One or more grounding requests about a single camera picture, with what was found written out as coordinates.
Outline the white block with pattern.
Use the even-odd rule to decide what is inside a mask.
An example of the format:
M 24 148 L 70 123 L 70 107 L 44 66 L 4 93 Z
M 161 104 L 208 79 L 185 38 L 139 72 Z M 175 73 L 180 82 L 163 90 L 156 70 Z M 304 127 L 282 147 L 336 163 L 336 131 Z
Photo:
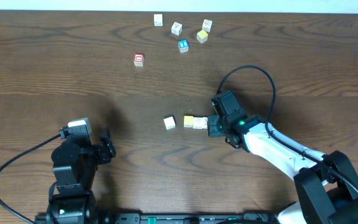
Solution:
M 193 129 L 202 129 L 203 128 L 203 118 L 194 117 L 193 118 Z

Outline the yellow block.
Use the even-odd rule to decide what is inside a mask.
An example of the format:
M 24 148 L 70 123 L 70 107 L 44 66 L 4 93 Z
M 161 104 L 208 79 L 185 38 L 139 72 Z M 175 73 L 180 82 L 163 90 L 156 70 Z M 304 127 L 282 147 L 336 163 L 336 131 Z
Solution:
M 194 123 L 194 117 L 190 116 L 190 115 L 185 115 L 184 116 L 184 127 L 185 128 L 192 128 L 193 127 L 193 123 Z

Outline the plain white block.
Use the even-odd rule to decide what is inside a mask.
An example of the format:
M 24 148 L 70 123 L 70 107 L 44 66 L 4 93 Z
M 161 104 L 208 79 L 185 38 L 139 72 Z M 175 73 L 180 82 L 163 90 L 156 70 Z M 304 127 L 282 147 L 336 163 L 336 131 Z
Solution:
M 163 119 L 166 130 L 173 129 L 176 127 L 175 119 L 173 116 L 169 116 Z

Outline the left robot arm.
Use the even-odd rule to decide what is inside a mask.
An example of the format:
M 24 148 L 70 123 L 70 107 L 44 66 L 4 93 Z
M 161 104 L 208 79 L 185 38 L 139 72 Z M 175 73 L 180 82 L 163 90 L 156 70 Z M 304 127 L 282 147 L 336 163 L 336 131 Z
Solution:
M 51 155 L 56 182 L 49 190 L 46 223 L 114 223 L 111 213 L 96 206 L 92 186 L 98 166 L 116 156 L 109 129 L 92 144 L 86 125 L 64 127 L 63 142 Z

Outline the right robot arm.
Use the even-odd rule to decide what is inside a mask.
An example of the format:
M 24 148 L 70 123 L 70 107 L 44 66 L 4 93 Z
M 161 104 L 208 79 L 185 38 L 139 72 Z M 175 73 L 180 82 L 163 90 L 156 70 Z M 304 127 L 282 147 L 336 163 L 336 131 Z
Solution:
M 275 216 L 277 223 L 358 223 L 358 175 L 349 158 L 305 147 L 257 115 L 247 116 L 232 91 L 214 95 L 208 134 L 260 156 L 295 184 L 298 201 Z

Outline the red letter block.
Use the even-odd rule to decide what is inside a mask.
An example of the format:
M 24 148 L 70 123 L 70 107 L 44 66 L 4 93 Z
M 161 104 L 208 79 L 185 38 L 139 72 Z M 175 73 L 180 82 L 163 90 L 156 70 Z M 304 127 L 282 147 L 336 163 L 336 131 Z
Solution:
M 136 67 L 144 66 L 144 54 L 134 54 L 133 63 Z

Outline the blue letter block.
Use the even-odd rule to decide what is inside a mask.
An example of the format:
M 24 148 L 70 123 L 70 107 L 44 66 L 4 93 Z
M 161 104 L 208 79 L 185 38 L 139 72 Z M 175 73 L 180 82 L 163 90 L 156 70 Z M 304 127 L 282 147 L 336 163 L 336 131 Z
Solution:
M 180 53 L 187 52 L 189 50 L 189 43 L 186 39 L 178 41 L 178 49 Z

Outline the yellow-top block near centre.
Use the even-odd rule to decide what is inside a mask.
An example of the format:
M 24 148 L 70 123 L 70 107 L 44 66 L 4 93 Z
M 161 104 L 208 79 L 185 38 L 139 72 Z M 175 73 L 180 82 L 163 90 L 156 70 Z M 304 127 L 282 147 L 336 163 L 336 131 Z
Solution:
M 199 43 L 203 44 L 208 40 L 208 36 L 209 34 L 205 30 L 201 30 L 197 33 L 196 39 L 198 40 Z

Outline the white patterned block top right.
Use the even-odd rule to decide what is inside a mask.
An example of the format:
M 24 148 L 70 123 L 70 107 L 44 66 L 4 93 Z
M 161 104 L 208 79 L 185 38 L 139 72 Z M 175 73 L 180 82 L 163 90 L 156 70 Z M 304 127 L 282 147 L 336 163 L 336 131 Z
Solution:
M 206 31 L 207 33 L 210 33 L 210 32 L 211 32 L 212 25 L 213 25 L 213 22 L 212 22 L 211 20 L 205 19 L 205 20 L 203 21 L 202 29 L 203 29 L 204 31 Z

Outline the white block tilted top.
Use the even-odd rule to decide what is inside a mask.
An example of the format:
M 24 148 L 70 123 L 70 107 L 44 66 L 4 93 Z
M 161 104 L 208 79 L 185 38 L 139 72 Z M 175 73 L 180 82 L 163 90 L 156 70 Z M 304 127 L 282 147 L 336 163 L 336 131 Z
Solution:
M 183 30 L 183 25 L 182 24 L 180 24 L 178 22 L 173 23 L 172 28 L 171 28 L 172 34 L 180 35 L 182 30 Z

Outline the white block top left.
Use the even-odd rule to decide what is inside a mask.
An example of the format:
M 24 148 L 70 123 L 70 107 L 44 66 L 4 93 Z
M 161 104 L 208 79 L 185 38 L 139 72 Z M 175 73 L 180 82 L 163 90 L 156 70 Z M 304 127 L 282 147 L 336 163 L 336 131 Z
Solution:
M 162 14 L 154 14 L 154 26 L 156 26 L 156 27 L 163 26 L 163 15 Z

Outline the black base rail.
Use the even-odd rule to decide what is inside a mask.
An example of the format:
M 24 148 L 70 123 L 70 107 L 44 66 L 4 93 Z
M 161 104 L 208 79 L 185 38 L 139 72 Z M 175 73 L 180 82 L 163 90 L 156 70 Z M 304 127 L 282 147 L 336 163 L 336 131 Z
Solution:
M 228 214 L 139 214 L 117 213 L 106 215 L 86 223 L 114 224 L 214 224 L 214 223 L 279 223 L 275 215 L 270 213 L 228 213 Z

